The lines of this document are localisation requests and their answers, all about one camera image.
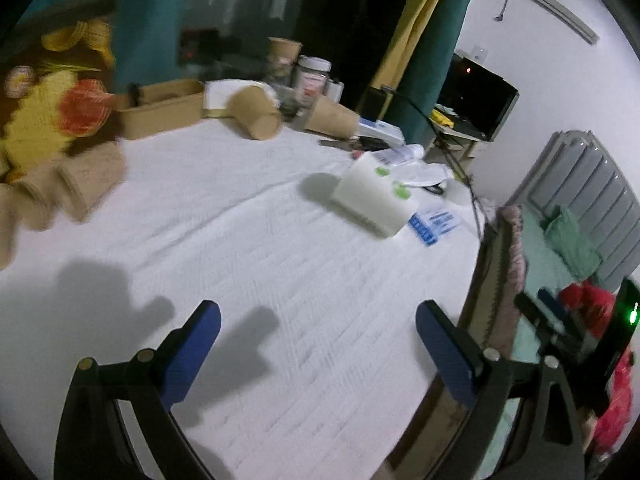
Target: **white wall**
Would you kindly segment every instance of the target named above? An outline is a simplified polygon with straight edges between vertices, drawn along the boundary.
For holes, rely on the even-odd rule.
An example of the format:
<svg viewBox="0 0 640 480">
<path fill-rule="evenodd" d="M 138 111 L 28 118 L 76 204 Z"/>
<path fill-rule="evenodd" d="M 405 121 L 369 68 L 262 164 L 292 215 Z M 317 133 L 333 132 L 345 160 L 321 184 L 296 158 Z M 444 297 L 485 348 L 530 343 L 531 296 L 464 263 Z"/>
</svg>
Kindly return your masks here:
<svg viewBox="0 0 640 480">
<path fill-rule="evenodd" d="M 600 0 L 558 0 L 599 36 L 592 46 L 530 0 L 471 0 L 457 48 L 488 49 L 484 66 L 520 92 L 495 142 L 470 172 L 478 193 L 504 203 L 553 132 L 592 130 L 640 196 L 640 61 Z M 634 275 L 640 279 L 640 269 Z M 640 351 L 640 332 L 634 337 Z M 632 420 L 640 414 L 640 364 Z"/>
</svg>

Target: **white tablecloth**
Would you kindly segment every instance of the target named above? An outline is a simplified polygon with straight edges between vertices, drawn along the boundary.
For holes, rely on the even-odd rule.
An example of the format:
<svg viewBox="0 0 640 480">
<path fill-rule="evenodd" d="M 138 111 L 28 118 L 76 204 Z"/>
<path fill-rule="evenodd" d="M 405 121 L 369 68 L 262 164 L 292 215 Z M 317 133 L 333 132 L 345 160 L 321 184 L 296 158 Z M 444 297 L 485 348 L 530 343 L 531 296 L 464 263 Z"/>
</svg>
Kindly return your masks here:
<svg viewBox="0 0 640 480">
<path fill-rule="evenodd" d="M 174 413 L 212 474 L 370 478 L 434 377 L 415 309 L 434 299 L 457 319 L 478 240 L 468 207 L 431 247 L 331 210 L 351 159 L 318 139 L 258 142 L 207 120 L 124 142 L 126 182 L 88 223 L 20 230 L 0 272 L 0 421 L 39 478 L 78 360 L 129 360 L 202 299 L 222 331 Z"/>
</svg>

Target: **headboard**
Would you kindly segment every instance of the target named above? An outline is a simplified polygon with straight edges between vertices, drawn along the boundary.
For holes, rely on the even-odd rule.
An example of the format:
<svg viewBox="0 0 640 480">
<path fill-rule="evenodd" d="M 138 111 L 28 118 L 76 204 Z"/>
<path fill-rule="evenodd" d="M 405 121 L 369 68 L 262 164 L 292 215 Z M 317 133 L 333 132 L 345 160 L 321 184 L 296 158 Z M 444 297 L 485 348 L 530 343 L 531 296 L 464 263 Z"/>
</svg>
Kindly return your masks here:
<svg viewBox="0 0 640 480">
<path fill-rule="evenodd" d="M 640 206 L 624 175 L 591 132 L 555 133 L 510 204 L 540 220 L 568 206 L 603 257 L 594 280 L 614 291 L 640 264 Z"/>
</svg>

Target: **yellow curtain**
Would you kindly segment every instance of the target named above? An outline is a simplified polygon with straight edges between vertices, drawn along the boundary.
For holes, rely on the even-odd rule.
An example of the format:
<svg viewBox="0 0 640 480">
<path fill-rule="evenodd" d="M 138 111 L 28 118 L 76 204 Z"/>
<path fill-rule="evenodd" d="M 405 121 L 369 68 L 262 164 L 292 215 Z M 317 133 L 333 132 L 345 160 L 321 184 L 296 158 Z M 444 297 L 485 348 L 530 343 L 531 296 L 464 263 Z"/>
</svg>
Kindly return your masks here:
<svg viewBox="0 0 640 480">
<path fill-rule="evenodd" d="M 380 88 L 381 85 L 393 88 L 398 86 L 437 3 L 438 0 L 406 1 L 391 44 L 389 44 L 371 86 L 375 88 Z"/>
</svg>

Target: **cardboard box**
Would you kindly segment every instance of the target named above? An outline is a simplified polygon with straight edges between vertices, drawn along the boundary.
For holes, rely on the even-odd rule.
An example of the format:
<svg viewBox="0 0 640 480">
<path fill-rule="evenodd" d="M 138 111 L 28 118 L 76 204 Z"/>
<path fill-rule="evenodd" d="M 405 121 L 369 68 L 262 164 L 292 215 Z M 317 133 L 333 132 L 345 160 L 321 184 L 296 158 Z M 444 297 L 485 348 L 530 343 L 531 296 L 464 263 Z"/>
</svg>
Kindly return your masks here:
<svg viewBox="0 0 640 480">
<path fill-rule="evenodd" d="M 114 113 L 122 136 L 135 140 L 197 123 L 202 118 L 204 85 L 196 79 L 177 79 L 140 88 L 140 106 L 128 94 L 116 95 Z"/>
</svg>

